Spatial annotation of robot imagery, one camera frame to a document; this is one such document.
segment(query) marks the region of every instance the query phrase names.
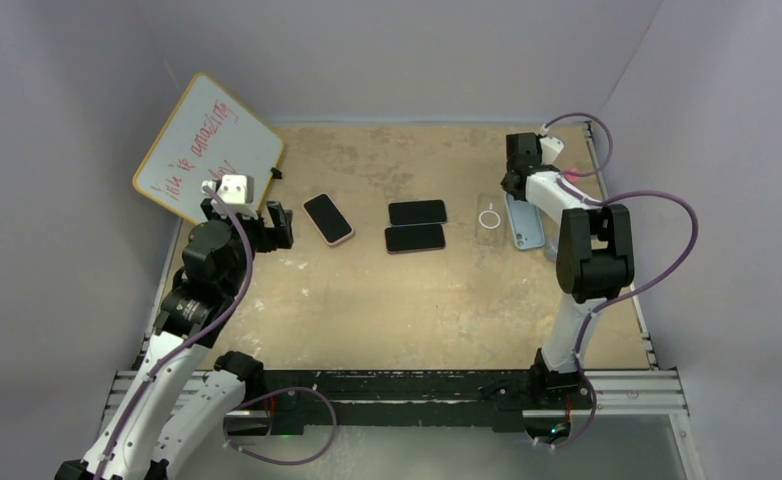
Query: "light blue phone case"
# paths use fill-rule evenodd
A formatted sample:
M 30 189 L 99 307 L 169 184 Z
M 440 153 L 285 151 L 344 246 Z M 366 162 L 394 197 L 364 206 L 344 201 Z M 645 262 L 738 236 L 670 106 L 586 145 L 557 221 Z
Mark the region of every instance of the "light blue phone case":
M 518 201 L 508 193 L 503 197 L 506 202 L 506 215 L 512 226 L 512 241 L 518 250 L 532 250 L 544 246 L 544 228 L 541 226 L 541 214 L 535 205 Z

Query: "wooden table surface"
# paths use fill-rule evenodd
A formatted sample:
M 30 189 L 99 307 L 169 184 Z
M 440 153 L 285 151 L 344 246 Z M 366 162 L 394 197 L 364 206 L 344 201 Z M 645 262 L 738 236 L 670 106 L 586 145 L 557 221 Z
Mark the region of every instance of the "wooden table surface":
M 294 248 L 256 257 L 252 285 L 202 368 L 227 350 L 267 368 L 527 368 L 548 337 L 561 291 L 543 250 L 519 251 L 501 214 L 505 135 L 536 126 L 283 127 L 284 179 L 267 194 L 294 211 Z M 560 168 L 592 168 L 581 127 L 555 128 Z M 596 180 L 578 186 L 600 197 Z M 330 248 L 301 205 L 329 194 L 355 229 Z M 388 203 L 442 199 L 447 247 L 389 255 Z M 549 237 L 555 223 L 545 221 Z M 183 225 L 172 272 L 181 263 Z M 646 368 L 632 302 L 604 312 L 586 363 Z

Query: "metal frame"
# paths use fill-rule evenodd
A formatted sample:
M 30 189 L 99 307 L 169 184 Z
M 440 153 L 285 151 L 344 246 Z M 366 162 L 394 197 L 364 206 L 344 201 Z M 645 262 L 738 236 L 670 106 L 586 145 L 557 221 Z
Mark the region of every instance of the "metal frame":
M 287 371 L 297 376 L 303 371 Z M 368 377 L 377 373 L 385 373 L 383 371 L 376 370 L 364 370 L 364 371 L 332 371 L 333 373 L 351 374 L 354 377 L 364 376 Z M 454 371 L 387 371 L 388 373 L 434 373 L 437 376 L 440 375 L 452 375 L 459 372 Z M 472 370 L 467 373 L 486 373 L 491 372 L 488 370 Z M 494 372 L 516 372 L 520 375 L 526 375 L 526 370 L 516 371 L 494 371 Z M 114 383 L 111 388 L 111 393 L 108 396 L 108 401 L 105 406 L 103 415 L 103 425 L 107 424 L 117 412 L 117 408 L 120 406 L 120 402 L 132 385 L 132 380 L 136 375 L 135 370 L 124 370 L 117 372 L 114 378 Z M 185 384 L 182 390 L 182 394 L 173 407 L 173 414 L 178 413 L 182 407 L 184 407 L 191 399 L 193 399 L 197 392 L 203 388 L 204 376 L 211 373 L 207 370 L 198 370 L 193 373 L 191 379 Z M 308 371 L 313 377 L 319 377 L 322 374 L 330 373 L 330 371 L 318 370 Z M 682 416 L 688 413 L 685 397 L 682 393 L 682 387 L 679 381 L 679 376 L 676 371 L 662 371 L 662 370 L 590 370 L 587 372 L 591 385 L 597 392 L 598 399 L 598 415 L 670 415 L 670 416 Z M 357 401 L 362 404 L 382 404 L 392 402 L 406 402 L 411 403 L 411 400 L 348 400 L 348 403 Z M 573 410 L 575 415 L 588 415 L 589 410 L 575 409 Z M 537 418 L 537 417 L 559 417 L 565 414 L 564 410 L 524 410 L 524 418 Z M 264 418 L 266 414 L 261 410 L 254 411 L 234 411 L 227 415 L 227 417 L 236 418 Z
M 586 126 L 585 141 L 588 146 L 588 153 L 591 155 L 591 161 L 596 170 L 599 165 L 599 159 L 597 157 L 597 149 L 594 148 L 594 135 L 599 131 L 599 127 L 593 125 L 590 121 L 583 123 Z M 597 173 L 597 183 L 600 185 L 600 192 L 602 193 L 603 198 L 608 198 L 609 191 L 606 188 L 606 182 L 602 172 Z M 635 284 L 630 285 L 630 290 L 635 290 Z M 644 341 L 645 351 L 647 352 L 647 361 L 650 363 L 650 368 L 658 370 L 659 363 L 656 358 L 656 351 L 653 347 L 653 342 L 650 340 L 650 332 L 647 329 L 647 323 L 644 320 L 644 312 L 641 309 L 641 303 L 638 296 L 632 297 L 632 301 L 635 305 L 638 328 L 641 331 L 641 338 Z M 700 463 L 697 447 L 694 444 L 694 437 L 691 434 L 688 405 L 686 404 L 686 412 L 684 414 L 670 415 L 670 421 L 671 429 L 674 432 L 674 438 L 676 440 L 677 451 L 679 452 L 680 461 L 686 477 L 689 480 L 705 480 L 706 477 L 703 473 L 703 467 Z

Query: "red handwriting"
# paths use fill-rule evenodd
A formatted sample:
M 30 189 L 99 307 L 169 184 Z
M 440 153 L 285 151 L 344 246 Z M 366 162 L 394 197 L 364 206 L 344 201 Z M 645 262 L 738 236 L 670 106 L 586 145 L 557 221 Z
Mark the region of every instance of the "red handwriting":
M 169 167 L 178 168 L 180 170 L 185 170 L 186 172 L 190 172 L 191 170 L 197 168 L 195 165 L 191 165 L 191 162 L 188 161 L 187 158 L 180 158 L 178 162 L 171 163 L 168 165 Z
M 211 178 L 214 180 L 220 180 L 223 178 L 224 175 L 237 175 L 238 170 L 235 169 L 235 167 L 232 166 L 231 163 L 229 163 L 229 160 L 224 159 L 223 163 L 226 165 L 225 167 L 220 167 L 217 170 L 213 170 L 211 168 L 208 169 L 208 173 L 211 174 Z
M 227 118 L 233 118 L 234 120 L 232 123 L 238 121 L 238 115 L 229 108 L 229 105 L 226 105 L 220 100 L 215 100 L 211 112 L 205 114 L 203 126 L 200 127 L 199 132 L 194 135 L 194 144 L 191 145 L 191 153 L 198 158 L 203 158 L 203 154 L 208 150 L 209 142 Z
M 182 193 L 180 188 L 182 187 L 182 179 L 175 175 L 171 175 L 164 179 L 164 184 L 160 186 L 150 185 L 150 188 L 156 192 L 161 192 L 173 200 L 179 201 L 179 194 Z

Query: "whiteboard frame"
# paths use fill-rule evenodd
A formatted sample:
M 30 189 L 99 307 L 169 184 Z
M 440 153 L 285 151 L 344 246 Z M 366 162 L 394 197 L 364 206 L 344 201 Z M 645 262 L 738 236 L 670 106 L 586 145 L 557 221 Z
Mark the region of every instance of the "whiteboard frame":
M 197 74 L 195 74 L 194 77 L 191 79 L 191 81 L 188 82 L 188 86 L 185 87 L 185 91 L 182 92 L 182 96 L 179 97 L 179 101 L 176 102 L 176 106 L 173 107 L 173 111 L 170 112 L 170 116 L 167 117 L 167 120 L 164 122 L 164 125 L 161 127 L 161 130 L 158 132 L 158 136 L 155 137 L 155 140 L 153 141 L 152 145 L 150 145 L 149 150 L 147 150 L 147 154 L 144 155 L 144 159 L 141 161 L 141 164 L 138 165 L 138 169 L 135 171 L 135 175 L 132 177 L 132 187 L 134 187 L 135 190 L 138 193 L 140 193 L 141 195 L 147 197 L 148 199 L 150 199 L 153 202 L 157 203 L 161 207 L 166 208 L 167 210 L 173 212 L 174 214 L 176 214 L 180 218 L 182 218 L 185 221 L 190 222 L 190 223 L 192 223 L 194 225 L 197 224 L 197 220 L 196 219 L 189 218 L 189 217 L 185 216 L 184 213 L 182 213 L 179 210 L 173 208 L 172 206 L 164 203 L 159 198 L 151 195 L 149 192 L 147 192 L 146 190 L 144 190 L 141 187 L 139 187 L 138 186 L 138 176 L 144 170 L 144 167 L 147 165 L 147 162 L 150 160 L 150 156 L 155 151 L 155 149 L 158 146 L 159 142 L 161 142 L 161 137 L 164 135 L 164 132 L 167 131 L 167 127 L 169 127 L 171 122 L 173 122 L 173 117 L 176 116 L 176 112 L 179 111 L 179 107 L 181 107 L 182 104 L 185 102 L 185 98 L 188 96 L 188 93 L 191 91 L 191 89 L 197 83 L 197 80 L 199 80 L 202 77 L 205 77 L 208 81 L 210 81 L 211 83 L 215 84 L 219 89 L 221 89 L 223 91 L 223 93 L 225 93 L 229 98 L 231 98 L 232 101 L 234 101 L 235 103 L 240 105 L 244 110 L 247 111 L 247 113 L 250 114 L 250 116 L 255 118 L 256 121 L 258 121 L 260 124 L 262 124 L 268 130 L 270 130 L 270 132 L 273 133 L 273 135 L 276 138 L 279 139 L 279 145 L 280 145 L 279 153 L 276 154 L 276 161 L 273 163 L 274 168 L 278 168 L 279 167 L 279 162 L 282 160 L 282 152 L 285 150 L 285 142 L 282 141 L 282 137 L 277 135 L 276 132 L 273 131 L 273 129 L 270 128 L 270 126 L 268 124 L 264 123 L 258 117 L 258 115 L 255 114 L 255 112 L 253 112 L 249 107 L 247 107 L 247 105 L 245 105 L 244 102 L 242 102 L 240 99 L 238 99 L 238 97 L 233 95 L 231 91 L 226 89 L 223 85 L 220 84 L 220 82 L 218 82 L 217 80 L 215 80 L 214 78 L 212 78 L 209 74 L 207 74 L 205 72 L 198 72 Z M 270 189 L 270 184 L 271 184 L 271 182 L 273 180 L 273 176 L 272 175 L 273 175 L 273 172 L 271 172 L 271 176 L 269 176 L 267 178 L 267 181 L 265 182 L 264 187 L 261 188 L 260 190 L 258 189 L 259 184 L 257 182 L 254 184 L 255 192 L 259 192 L 259 191 L 261 192 L 261 194 L 258 197 L 259 198 L 259 208 L 261 208 L 262 203 L 264 203 L 264 199 L 267 196 L 268 190 Z

